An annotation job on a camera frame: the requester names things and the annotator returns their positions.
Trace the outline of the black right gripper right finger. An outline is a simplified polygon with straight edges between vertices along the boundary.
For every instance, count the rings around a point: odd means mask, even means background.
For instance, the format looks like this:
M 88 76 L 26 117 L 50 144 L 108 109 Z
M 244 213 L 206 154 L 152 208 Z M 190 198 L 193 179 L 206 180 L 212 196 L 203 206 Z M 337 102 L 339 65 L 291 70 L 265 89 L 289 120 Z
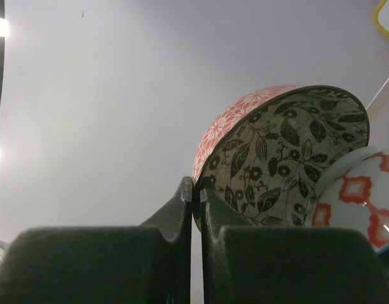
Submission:
M 383 266 L 350 229 L 255 227 L 200 184 L 205 303 L 389 303 Z

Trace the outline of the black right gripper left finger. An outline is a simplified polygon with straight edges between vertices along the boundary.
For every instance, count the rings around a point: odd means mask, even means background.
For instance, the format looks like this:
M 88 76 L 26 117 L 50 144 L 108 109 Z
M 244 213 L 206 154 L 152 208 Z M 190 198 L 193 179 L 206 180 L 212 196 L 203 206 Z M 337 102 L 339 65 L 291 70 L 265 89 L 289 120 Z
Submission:
M 0 263 L 0 303 L 189 303 L 191 178 L 137 226 L 19 234 Z

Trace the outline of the blue triangle pattern bowl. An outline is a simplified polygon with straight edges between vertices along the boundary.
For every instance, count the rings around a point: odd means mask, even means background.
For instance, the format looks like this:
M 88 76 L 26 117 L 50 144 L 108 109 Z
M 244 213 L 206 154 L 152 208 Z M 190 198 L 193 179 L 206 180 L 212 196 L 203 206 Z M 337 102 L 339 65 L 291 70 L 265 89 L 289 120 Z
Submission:
M 353 229 L 375 251 L 389 249 L 389 148 L 356 149 L 322 174 L 307 227 Z

